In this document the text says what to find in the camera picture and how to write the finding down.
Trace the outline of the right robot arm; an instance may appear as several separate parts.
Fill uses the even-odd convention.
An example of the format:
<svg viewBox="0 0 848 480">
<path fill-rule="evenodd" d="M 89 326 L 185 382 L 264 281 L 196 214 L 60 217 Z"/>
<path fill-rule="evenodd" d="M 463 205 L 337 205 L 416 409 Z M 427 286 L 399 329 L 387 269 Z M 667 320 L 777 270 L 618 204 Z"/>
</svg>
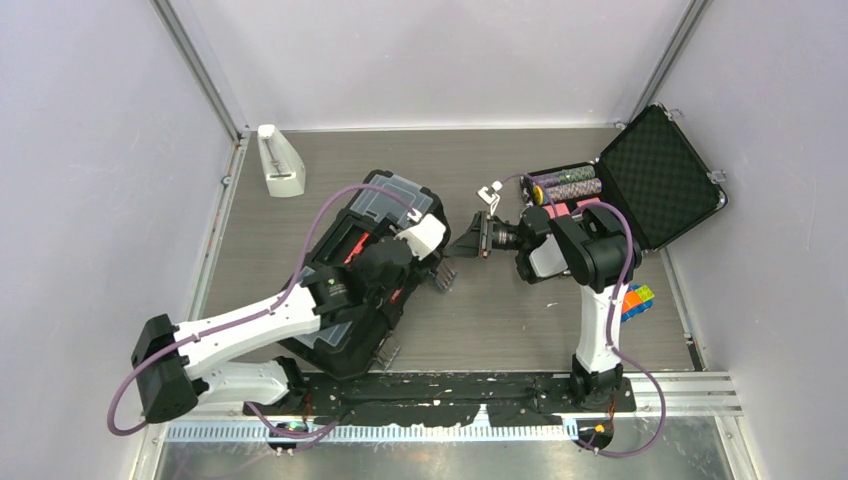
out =
<svg viewBox="0 0 848 480">
<path fill-rule="evenodd" d="M 485 258 L 494 250 L 516 254 L 522 280 L 536 284 L 567 273 L 580 286 L 580 338 L 572 356 L 567 399 L 596 410 L 623 382 L 619 348 L 624 298 L 642 253 L 626 217 L 605 202 L 590 202 L 572 214 L 526 208 L 513 225 L 486 212 L 446 249 L 450 257 Z"/>
</svg>

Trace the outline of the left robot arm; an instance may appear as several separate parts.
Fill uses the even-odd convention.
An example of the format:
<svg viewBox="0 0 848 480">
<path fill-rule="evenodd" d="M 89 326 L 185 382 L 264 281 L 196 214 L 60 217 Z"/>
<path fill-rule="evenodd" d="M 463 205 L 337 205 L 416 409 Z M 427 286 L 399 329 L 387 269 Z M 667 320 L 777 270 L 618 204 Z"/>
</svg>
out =
<svg viewBox="0 0 848 480">
<path fill-rule="evenodd" d="M 327 375 L 361 376 L 390 330 L 384 308 L 432 252 L 412 238 L 383 239 L 346 263 L 305 267 L 283 292 L 246 307 L 180 324 L 167 315 L 148 320 L 131 357 L 145 421 L 229 401 L 298 412 L 307 389 L 291 363 L 238 360 L 284 340 Z"/>
</svg>

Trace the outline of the black plastic toolbox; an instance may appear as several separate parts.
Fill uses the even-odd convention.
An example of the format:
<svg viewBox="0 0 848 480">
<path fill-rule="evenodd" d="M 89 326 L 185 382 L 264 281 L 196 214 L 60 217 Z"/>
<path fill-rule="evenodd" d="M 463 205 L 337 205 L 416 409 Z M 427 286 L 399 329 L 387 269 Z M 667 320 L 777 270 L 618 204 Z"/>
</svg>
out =
<svg viewBox="0 0 848 480">
<path fill-rule="evenodd" d="M 380 363 L 419 285 L 436 276 L 451 229 L 440 197 L 429 188 L 387 170 L 373 170 L 317 243 L 301 271 L 318 295 L 321 328 L 281 341 L 281 346 L 336 380 L 366 374 Z M 442 224 L 438 242 L 419 258 L 402 252 L 396 236 L 412 227 L 409 208 Z"/>
</svg>

